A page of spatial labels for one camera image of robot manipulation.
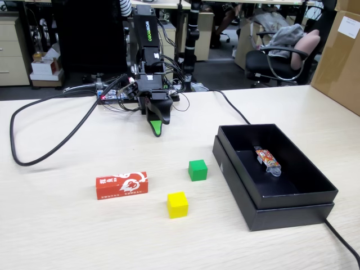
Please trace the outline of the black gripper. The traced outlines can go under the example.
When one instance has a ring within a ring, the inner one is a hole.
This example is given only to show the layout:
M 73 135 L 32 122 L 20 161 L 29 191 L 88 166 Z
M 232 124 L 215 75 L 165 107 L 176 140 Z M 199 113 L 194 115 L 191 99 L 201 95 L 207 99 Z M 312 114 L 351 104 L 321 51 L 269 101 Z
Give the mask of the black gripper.
M 164 87 L 163 75 L 141 74 L 137 80 L 137 98 L 143 113 L 146 110 L 145 99 L 150 100 L 150 110 L 146 111 L 146 119 L 156 137 L 161 136 L 162 124 L 170 124 L 170 113 L 173 100 L 169 90 Z

